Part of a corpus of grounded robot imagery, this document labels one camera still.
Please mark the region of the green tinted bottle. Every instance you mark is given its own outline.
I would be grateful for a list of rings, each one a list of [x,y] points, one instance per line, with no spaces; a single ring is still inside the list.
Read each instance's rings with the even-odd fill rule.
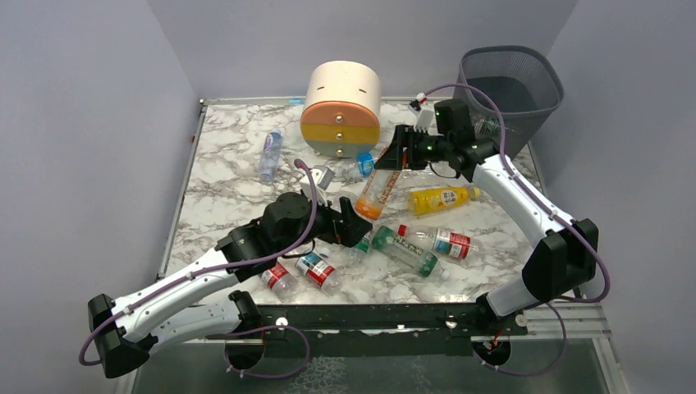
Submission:
[[[380,226],[372,235],[370,244],[390,259],[409,266],[421,277],[439,281],[446,281],[450,277],[435,254],[398,235],[390,227]]]

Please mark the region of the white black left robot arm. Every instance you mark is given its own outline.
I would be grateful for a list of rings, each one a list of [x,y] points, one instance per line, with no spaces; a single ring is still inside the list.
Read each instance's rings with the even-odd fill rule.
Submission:
[[[317,204],[303,193],[287,192],[259,218],[229,231],[210,250],[170,277],[129,295],[100,294],[87,304],[90,335],[106,378],[143,365],[164,346],[249,326],[253,309],[244,292],[223,306],[198,312],[194,303],[273,268],[285,254],[315,239],[355,246],[373,226],[347,198],[340,208]]]

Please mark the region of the clear bottle green white label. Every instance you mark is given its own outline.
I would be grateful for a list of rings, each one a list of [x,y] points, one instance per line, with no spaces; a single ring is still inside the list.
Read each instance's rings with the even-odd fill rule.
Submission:
[[[347,247],[344,251],[344,260],[347,263],[360,263],[362,262],[369,252],[370,247],[370,234],[364,235],[360,241],[352,246]]]

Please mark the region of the orange drink bottle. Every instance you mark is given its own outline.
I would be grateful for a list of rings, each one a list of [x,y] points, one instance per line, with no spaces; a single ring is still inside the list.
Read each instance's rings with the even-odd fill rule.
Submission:
[[[355,211],[366,220],[376,222],[400,176],[401,171],[374,169],[355,203]]]

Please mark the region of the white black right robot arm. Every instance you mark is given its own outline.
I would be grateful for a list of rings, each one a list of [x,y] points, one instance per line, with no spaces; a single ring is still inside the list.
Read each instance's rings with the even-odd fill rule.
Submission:
[[[514,220],[533,253],[521,274],[478,298],[491,319],[562,296],[595,277],[598,228],[577,221],[552,204],[511,163],[498,143],[477,138],[468,105],[447,99],[426,105],[420,95],[410,102],[415,125],[398,125],[379,170],[421,170],[445,162],[456,174],[485,191]]]

